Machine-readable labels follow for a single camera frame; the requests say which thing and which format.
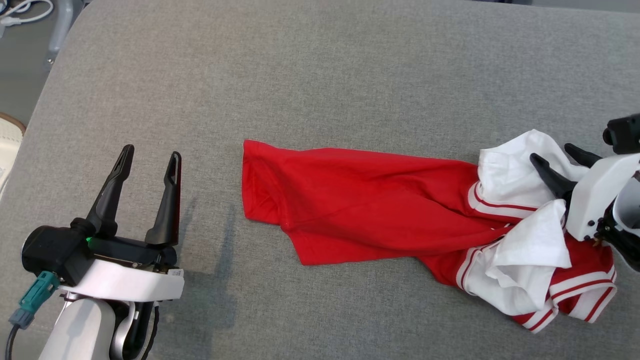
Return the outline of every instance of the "teal connector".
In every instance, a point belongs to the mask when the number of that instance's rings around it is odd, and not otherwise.
[[[20,299],[20,309],[13,312],[9,322],[14,326],[20,327],[22,330],[31,325],[33,316],[40,306],[53,295],[60,286],[58,277],[52,272],[43,271],[36,278],[29,290]]]
[[[60,280],[52,272],[43,271],[20,300],[20,308],[35,314],[40,306],[53,295],[60,286]]]

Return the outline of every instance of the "white shirt with red trim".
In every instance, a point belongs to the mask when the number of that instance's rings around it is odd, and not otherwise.
[[[532,332],[559,311],[594,322],[616,293],[611,248],[596,249],[564,233],[564,200],[545,186],[529,161],[532,152],[572,181],[588,171],[572,165],[549,135],[536,130],[482,150],[469,204],[484,215],[523,220],[501,240],[468,249],[456,283]]]

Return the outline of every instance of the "gray cushion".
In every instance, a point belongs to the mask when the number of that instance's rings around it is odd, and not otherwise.
[[[184,160],[186,285],[161,306],[154,359],[636,358],[640,275],[621,262],[595,324],[533,335],[412,258],[300,265],[278,227],[244,218],[240,177],[245,138],[476,161],[536,128],[608,155],[606,121],[640,110],[639,44],[638,15],[470,1],[94,1],[2,201],[1,314],[33,280],[26,235],[85,216],[133,143],[122,236],[144,237],[171,151]],[[19,333],[24,358],[61,303]]]

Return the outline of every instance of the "red shirt sleeve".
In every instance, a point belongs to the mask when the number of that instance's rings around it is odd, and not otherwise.
[[[490,243],[510,227],[474,217],[467,193],[477,180],[475,165],[456,160],[244,143],[245,216],[280,225],[304,265]]]

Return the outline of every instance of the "white object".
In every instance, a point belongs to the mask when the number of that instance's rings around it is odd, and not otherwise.
[[[615,155],[598,160],[589,172],[573,189],[571,211],[567,216],[566,229],[579,241],[592,238],[596,226],[611,202],[618,197],[614,205],[614,218],[624,230],[640,236],[634,225],[634,215],[640,215],[638,204],[638,182],[633,178],[640,170],[640,154]]]
[[[555,197],[531,165],[531,153],[542,156],[552,169],[572,181],[582,179],[586,167],[572,165],[551,136],[538,130],[528,131],[492,149],[480,150],[477,189],[480,198],[492,204],[539,208]]]
[[[20,128],[0,117],[0,199],[21,143]]]
[[[151,302],[179,299],[184,278],[127,268],[96,259],[76,286],[60,286],[61,290],[104,300]]]
[[[571,267],[561,225],[564,211],[564,200],[553,200],[482,248],[463,288],[507,315],[542,310],[556,268]]]
[[[109,360],[114,326],[109,304],[76,300],[60,314],[39,360]]]
[[[47,3],[49,5],[49,8],[40,15],[36,15],[27,19],[20,19],[18,17],[9,16],[14,13],[24,13],[31,8],[32,3],[39,2]],[[42,20],[45,17],[49,16],[51,12],[53,12],[53,3],[51,2],[51,0],[25,0],[18,4],[16,7],[9,9],[6,13],[0,15],[0,28]]]

